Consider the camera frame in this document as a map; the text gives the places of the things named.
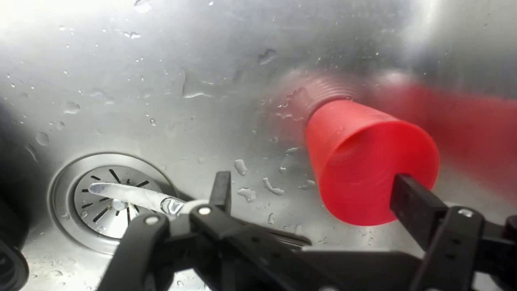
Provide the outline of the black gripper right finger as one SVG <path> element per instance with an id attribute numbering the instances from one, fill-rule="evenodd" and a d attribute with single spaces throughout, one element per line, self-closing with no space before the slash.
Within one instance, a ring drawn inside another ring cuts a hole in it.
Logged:
<path id="1" fill-rule="evenodd" d="M 445 206 L 408 175 L 394 178 L 389 209 L 424 251 L 410 291 L 473 291 L 476 272 L 517 291 L 517 216 L 487 222 L 470 207 Z"/>

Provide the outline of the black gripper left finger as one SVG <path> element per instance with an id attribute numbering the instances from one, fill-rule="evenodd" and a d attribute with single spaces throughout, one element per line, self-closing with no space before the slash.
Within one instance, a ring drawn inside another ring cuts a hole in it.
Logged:
<path id="1" fill-rule="evenodd" d="M 303 238 L 229 214 L 226 172 L 216 175 L 208 199 L 117 183 L 98 183 L 95 195 L 145 211 L 129 224 L 96 291 L 166 291 L 182 270 L 193 270 L 214 291 L 342 291 L 331 274 L 305 259 Z"/>

